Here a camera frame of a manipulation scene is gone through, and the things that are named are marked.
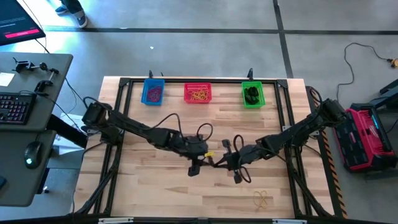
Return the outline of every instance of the green bin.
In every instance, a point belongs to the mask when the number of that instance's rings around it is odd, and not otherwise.
[[[255,105],[251,105],[246,102],[244,98],[244,89],[250,87],[256,87],[259,92],[259,102]],[[262,83],[261,82],[242,82],[242,95],[243,95],[243,105],[245,108],[260,108],[266,104],[266,99],[264,98],[264,93],[262,92]]]

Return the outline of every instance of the plastic basket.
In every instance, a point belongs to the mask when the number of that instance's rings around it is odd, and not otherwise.
[[[194,99],[192,94],[195,92],[198,92],[198,97],[204,99]],[[184,84],[184,100],[187,103],[209,103],[211,101],[211,83]]]
[[[141,103],[151,106],[160,106],[163,101],[164,80],[148,78],[144,80]]]
[[[256,87],[257,91],[259,92],[258,96],[258,103],[255,105],[251,105],[248,102],[246,102],[246,99],[244,98],[244,89],[245,88],[250,88],[250,87]],[[266,99],[264,98],[264,94],[262,92],[262,83],[261,82],[242,82],[242,95],[243,95],[243,105],[245,108],[260,108],[266,104]]]

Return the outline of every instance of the computer mouse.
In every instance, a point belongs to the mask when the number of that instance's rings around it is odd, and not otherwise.
[[[28,169],[35,169],[42,162],[41,148],[42,143],[39,141],[31,142],[26,146],[24,160]]]

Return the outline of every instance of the rubber band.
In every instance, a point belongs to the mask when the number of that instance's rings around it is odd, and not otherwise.
[[[188,94],[191,95],[191,100],[207,100],[208,90],[188,90]]]
[[[258,194],[260,196],[259,203],[256,202],[256,194]],[[260,209],[260,208],[266,209],[267,208],[268,204],[266,201],[266,197],[267,197],[267,192],[265,190],[263,190],[262,192],[255,191],[253,193],[253,202],[257,206],[258,209]]]
[[[162,95],[161,86],[150,86],[147,92],[147,99],[150,102],[159,102],[161,95]]]

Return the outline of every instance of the wooden table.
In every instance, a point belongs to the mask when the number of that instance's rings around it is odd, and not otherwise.
[[[99,100],[114,105],[120,77],[104,77]],[[304,80],[288,79],[290,99],[295,121],[310,113]],[[129,117],[148,126],[157,124],[170,113],[178,113],[184,135],[194,135],[199,125],[209,122],[214,133],[207,142],[215,152],[215,161],[225,153],[223,139],[236,134],[244,137],[246,144],[268,134],[280,132],[274,87],[263,85],[266,105],[259,110],[243,108],[240,84],[212,84],[213,100],[206,105],[186,104],[183,100],[183,83],[166,83],[162,106],[146,106],[141,103],[143,83],[135,83]],[[124,93],[121,110],[125,101]],[[172,117],[161,127],[178,129]],[[201,133],[207,135],[209,128]],[[98,143],[93,136],[90,147]],[[315,140],[309,146],[318,150]],[[98,185],[103,164],[105,145],[85,155],[75,192],[76,209],[79,209]],[[324,208],[333,213],[330,193],[321,158],[309,149],[302,153],[308,188]],[[200,175],[187,175],[190,161],[172,152],[154,149],[146,140],[126,133],[121,154],[112,216],[120,217],[213,217],[213,218],[293,218],[292,199],[286,165],[277,157],[257,161],[246,166],[252,183],[235,184],[233,173],[226,169],[202,167]],[[267,208],[254,204],[255,191],[267,192]],[[303,198],[298,190],[300,208],[304,211]]]

